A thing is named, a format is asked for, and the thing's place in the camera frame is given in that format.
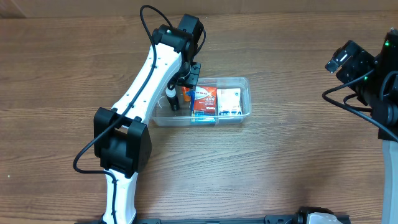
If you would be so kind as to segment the white blue medicine box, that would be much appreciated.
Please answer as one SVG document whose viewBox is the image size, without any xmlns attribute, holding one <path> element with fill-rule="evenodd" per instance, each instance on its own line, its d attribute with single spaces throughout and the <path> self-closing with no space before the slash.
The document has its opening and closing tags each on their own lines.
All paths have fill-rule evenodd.
<svg viewBox="0 0 398 224">
<path fill-rule="evenodd" d="M 217 89 L 217 104 L 219 116 L 242 115 L 241 89 Z"/>
</svg>

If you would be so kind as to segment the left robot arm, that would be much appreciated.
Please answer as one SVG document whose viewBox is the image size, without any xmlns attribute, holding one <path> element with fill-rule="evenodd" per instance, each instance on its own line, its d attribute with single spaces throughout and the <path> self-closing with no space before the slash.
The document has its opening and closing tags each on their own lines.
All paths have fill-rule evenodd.
<svg viewBox="0 0 398 224">
<path fill-rule="evenodd" d="M 179 109 L 177 87 L 193 88 L 201 65 L 194 61 L 205 41 L 199 18 L 185 14 L 177 27 L 162 25 L 150 34 L 151 47 L 127 92 L 110 110 L 94 116 L 94 154 L 107 181 L 106 210 L 101 223 L 134 223 L 137 175 L 152 151 L 149 120 L 161 95 Z"/>
</svg>

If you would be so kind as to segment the orange bottle white cap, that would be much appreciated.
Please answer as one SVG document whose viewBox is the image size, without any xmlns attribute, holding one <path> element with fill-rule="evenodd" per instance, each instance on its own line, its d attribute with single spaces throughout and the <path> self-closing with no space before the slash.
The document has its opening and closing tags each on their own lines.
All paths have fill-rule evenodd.
<svg viewBox="0 0 398 224">
<path fill-rule="evenodd" d="M 191 89 L 185 86 L 182 87 L 183 99 L 185 102 L 191 102 Z"/>
</svg>

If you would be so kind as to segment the black bottle white cap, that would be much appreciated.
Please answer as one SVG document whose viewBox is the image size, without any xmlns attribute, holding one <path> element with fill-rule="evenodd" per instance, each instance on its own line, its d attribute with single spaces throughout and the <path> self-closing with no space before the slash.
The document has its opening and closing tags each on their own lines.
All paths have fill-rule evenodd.
<svg viewBox="0 0 398 224">
<path fill-rule="evenodd" d="M 180 109 L 180 105 L 179 105 L 179 100 L 178 100 L 176 89 L 173 88 L 171 90 L 171 89 L 167 88 L 165 90 L 165 93 L 166 93 L 166 97 L 167 97 L 167 100 L 170 104 L 172 111 L 178 111 Z"/>
</svg>

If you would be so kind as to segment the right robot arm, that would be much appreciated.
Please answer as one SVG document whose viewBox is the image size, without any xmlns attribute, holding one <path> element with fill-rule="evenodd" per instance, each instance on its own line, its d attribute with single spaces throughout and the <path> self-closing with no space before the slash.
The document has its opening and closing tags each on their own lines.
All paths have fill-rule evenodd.
<svg viewBox="0 0 398 224">
<path fill-rule="evenodd" d="M 397 29 L 387 32 L 381 51 L 373 56 L 349 40 L 325 65 L 354 93 L 343 106 L 377 126 L 384 157 L 384 198 L 381 223 L 397 223 Z"/>
</svg>

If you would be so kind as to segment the red medicine box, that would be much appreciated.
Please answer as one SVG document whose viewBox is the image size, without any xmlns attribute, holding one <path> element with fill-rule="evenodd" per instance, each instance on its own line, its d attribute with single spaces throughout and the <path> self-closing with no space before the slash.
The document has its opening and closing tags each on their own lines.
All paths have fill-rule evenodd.
<svg viewBox="0 0 398 224">
<path fill-rule="evenodd" d="M 217 106 L 217 87 L 196 86 L 193 112 L 195 114 L 215 115 Z"/>
</svg>

